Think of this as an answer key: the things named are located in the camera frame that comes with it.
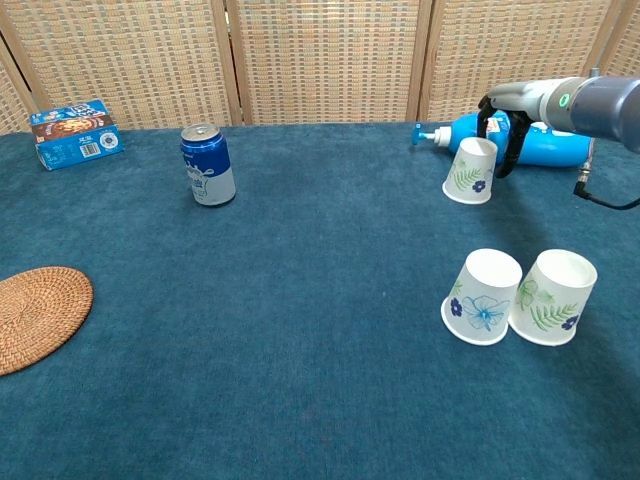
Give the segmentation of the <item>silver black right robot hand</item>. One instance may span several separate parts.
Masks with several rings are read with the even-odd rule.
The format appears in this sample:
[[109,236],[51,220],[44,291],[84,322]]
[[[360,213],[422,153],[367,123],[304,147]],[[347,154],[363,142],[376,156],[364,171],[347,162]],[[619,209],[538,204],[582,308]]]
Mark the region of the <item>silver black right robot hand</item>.
[[505,178],[515,168],[530,126],[540,121],[539,106],[543,93],[535,82],[512,82],[493,87],[479,102],[476,133],[480,138],[487,134],[488,120],[497,111],[509,118],[509,134],[501,166],[496,178]]

